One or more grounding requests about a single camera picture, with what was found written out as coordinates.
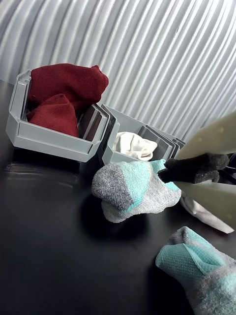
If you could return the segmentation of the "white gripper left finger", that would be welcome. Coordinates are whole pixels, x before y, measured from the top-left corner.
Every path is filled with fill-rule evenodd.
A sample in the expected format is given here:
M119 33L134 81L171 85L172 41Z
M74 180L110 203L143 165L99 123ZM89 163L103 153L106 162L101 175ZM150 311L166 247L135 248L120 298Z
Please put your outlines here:
M236 113L233 112L199 129L174 159L166 161L170 170L222 170L228 155L236 152Z

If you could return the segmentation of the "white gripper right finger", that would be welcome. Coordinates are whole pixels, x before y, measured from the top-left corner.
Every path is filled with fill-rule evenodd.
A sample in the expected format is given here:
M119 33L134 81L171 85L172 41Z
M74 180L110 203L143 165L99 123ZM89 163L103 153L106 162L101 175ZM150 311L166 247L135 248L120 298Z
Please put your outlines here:
M165 168L158 176L181 189L182 206L201 222L217 230L236 229L236 187L218 183L218 171Z

